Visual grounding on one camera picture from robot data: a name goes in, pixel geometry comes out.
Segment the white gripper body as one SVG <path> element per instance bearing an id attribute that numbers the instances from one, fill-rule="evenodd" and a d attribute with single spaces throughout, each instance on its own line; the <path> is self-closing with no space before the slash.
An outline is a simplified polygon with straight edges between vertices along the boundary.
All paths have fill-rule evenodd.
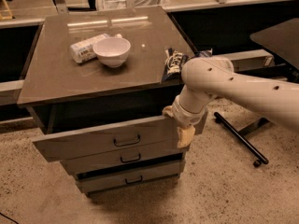
<path id="1" fill-rule="evenodd" d="M 197 125 L 206 113 L 205 109 L 203 109 L 199 113 L 192 113 L 190 111 L 187 111 L 179 103 L 179 96 L 175 98 L 175 101 L 173 102 L 171 107 L 171 111 L 178 126 L 181 128 L 188 128 L 190 126 Z"/>

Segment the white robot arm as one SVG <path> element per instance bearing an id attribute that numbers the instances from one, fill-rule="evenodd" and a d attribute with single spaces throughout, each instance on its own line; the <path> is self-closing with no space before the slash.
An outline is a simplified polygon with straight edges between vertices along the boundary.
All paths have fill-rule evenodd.
<path id="1" fill-rule="evenodd" d="M 220 96 L 247 110 L 299 132 L 299 84 L 240 75 L 232 62 L 222 56 L 188 60 L 181 69 L 184 87 L 163 113 L 176 120 L 178 147 L 188 146 L 195 135 L 194 126 L 206 106 Z"/>

